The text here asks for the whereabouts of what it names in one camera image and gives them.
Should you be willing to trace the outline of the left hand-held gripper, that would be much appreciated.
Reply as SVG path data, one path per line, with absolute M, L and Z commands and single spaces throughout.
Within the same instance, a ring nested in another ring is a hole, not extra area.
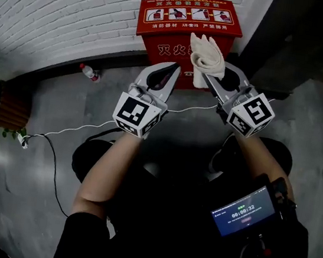
M 175 62 L 157 63 L 140 72 L 135 83 L 123 92 L 113 112 L 117 127 L 140 139 L 146 139 L 152 128 L 168 111 L 166 101 L 174 90 L 181 67 Z

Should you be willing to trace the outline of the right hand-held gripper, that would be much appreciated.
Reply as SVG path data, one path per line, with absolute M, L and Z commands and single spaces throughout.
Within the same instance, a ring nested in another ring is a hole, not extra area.
M 244 72 L 233 64 L 225 62 L 221 80 L 208 74 L 204 74 L 203 80 L 227 115 L 226 123 L 245 138 L 261 131 L 274 119 L 269 99 L 255 88 L 247 87 L 250 83 Z M 232 97 L 224 102 L 222 95 Z

